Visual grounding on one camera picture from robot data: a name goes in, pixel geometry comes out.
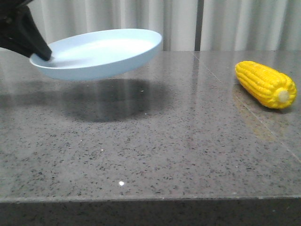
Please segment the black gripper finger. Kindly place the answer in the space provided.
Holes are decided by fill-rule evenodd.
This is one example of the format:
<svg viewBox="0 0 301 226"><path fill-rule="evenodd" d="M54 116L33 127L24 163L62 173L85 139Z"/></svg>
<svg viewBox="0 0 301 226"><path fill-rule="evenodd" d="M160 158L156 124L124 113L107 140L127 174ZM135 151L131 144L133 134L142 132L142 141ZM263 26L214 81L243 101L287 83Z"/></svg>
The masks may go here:
<svg viewBox="0 0 301 226"><path fill-rule="evenodd" d="M0 19L0 47L25 57L36 54L44 61L48 61L52 54L27 5L11 9Z"/></svg>

